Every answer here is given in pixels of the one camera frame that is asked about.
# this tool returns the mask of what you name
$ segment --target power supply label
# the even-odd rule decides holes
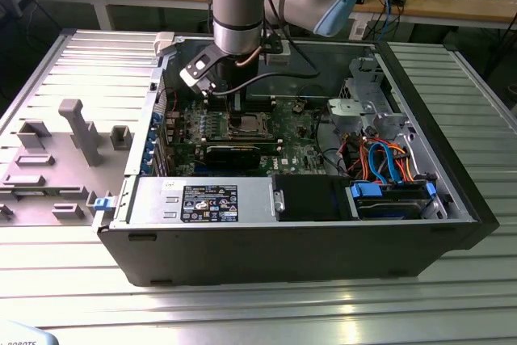
[[[237,222],[237,185],[185,186],[181,221]]]

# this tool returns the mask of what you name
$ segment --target metal slotted table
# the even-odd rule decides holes
[[[107,125],[99,107],[103,99],[128,94],[143,99],[144,88],[132,79],[139,76],[130,68],[158,66],[152,54],[155,35],[109,34],[78,32],[53,45],[0,122],[2,162],[19,146],[11,134],[19,119],[30,113],[49,120],[48,111],[31,111],[34,102],[45,103],[42,96],[95,96],[84,105],[97,128]],[[88,40],[78,39],[86,35]],[[106,48],[111,58],[103,55]],[[418,278],[138,288],[89,226],[4,227],[0,311],[54,333],[65,345],[114,339],[126,344],[514,344],[515,122],[458,53],[435,45],[391,48],[502,224],[478,246],[445,255]],[[57,66],[84,66],[98,56],[112,61],[114,75],[124,77],[126,85],[114,90],[99,74],[88,88],[59,86],[49,78]],[[126,113],[116,121],[132,126],[135,112]],[[59,123],[56,118],[57,131]]]

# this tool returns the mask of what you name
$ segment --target gray plastic block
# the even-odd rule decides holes
[[[51,154],[55,159],[51,166],[19,166],[15,162],[17,157],[27,155],[27,150],[20,146],[13,162],[6,168],[6,173],[0,177],[0,203],[6,204],[15,213],[15,217],[8,221],[9,224],[90,225],[95,212],[86,206],[87,199],[67,200],[60,191],[85,187],[90,194],[94,191],[97,196],[104,196],[107,191],[120,192],[129,151],[115,151],[110,133],[100,133],[99,136],[102,140],[99,142],[98,150],[103,156],[103,164],[100,167],[90,167],[84,162],[82,151],[74,147],[69,133],[53,133],[51,137],[40,138],[45,147],[44,152]],[[43,175],[45,184],[42,187],[27,188],[6,186],[3,180],[8,175]],[[52,213],[54,204],[67,202],[79,204],[84,217],[56,219]]]
[[[12,190],[1,190],[0,201],[18,201],[18,196]]]
[[[7,205],[0,204],[0,220],[9,221],[11,216],[13,215],[13,211],[10,210]]]
[[[84,217],[79,204],[54,204],[52,214],[58,220],[77,220]]]
[[[8,175],[4,180],[4,185],[12,186],[43,186],[45,178],[43,175]]]
[[[90,214],[92,216],[95,215],[95,210],[94,210],[95,200],[97,200],[97,194],[95,194],[94,191],[91,191],[90,194],[88,195],[88,198],[86,199],[86,208],[90,211]]]
[[[82,118],[81,110],[82,102],[78,99],[63,99],[58,108],[59,114],[68,120],[75,140],[79,144],[88,165],[98,166],[101,163],[101,157],[97,151],[97,138],[88,130],[88,125]]]
[[[22,142],[23,147],[27,149],[27,151],[40,153],[44,150],[43,143],[41,143],[40,138],[35,133],[17,133],[19,141]]]
[[[47,130],[45,123],[41,120],[26,120],[25,124],[28,124],[38,137],[51,137],[52,134]]]
[[[50,137],[50,132],[42,121],[27,120],[16,134],[28,153],[41,152],[44,149],[41,137]]]
[[[51,166],[55,160],[50,154],[19,155],[15,162],[18,166]]]
[[[59,194],[65,200],[86,200],[89,193],[84,186],[80,186],[76,189],[60,190]]]
[[[95,123],[93,121],[87,121],[86,125],[88,126],[88,132],[90,133],[91,137],[93,139],[95,139],[95,144],[97,145],[97,148],[98,148],[100,146],[100,142],[102,141],[102,137],[97,132]],[[72,133],[70,134],[70,139],[72,139],[72,142],[74,143],[76,149],[81,148],[78,141],[75,139],[75,135],[73,135]]]
[[[125,151],[131,149],[132,136],[127,125],[114,125],[110,133],[113,149]]]

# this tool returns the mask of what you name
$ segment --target table leg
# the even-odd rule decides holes
[[[107,4],[93,3],[99,27],[101,30],[113,30],[113,22],[109,12],[107,12]]]
[[[363,40],[364,33],[366,32],[366,27],[368,22],[372,20],[373,14],[371,13],[358,13],[353,16],[354,24],[352,24],[352,29],[350,31],[350,35],[348,36],[349,40]]]

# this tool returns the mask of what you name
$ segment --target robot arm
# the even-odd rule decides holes
[[[316,34],[333,36],[343,28],[356,0],[213,0],[214,44],[194,58],[180,73],[195,91],[214,87],[205,75],[217,65],[230,87],[243,83],[258,68],[257,61],[242,61],[261,46],[264,15],[271,24],[291,23]]]

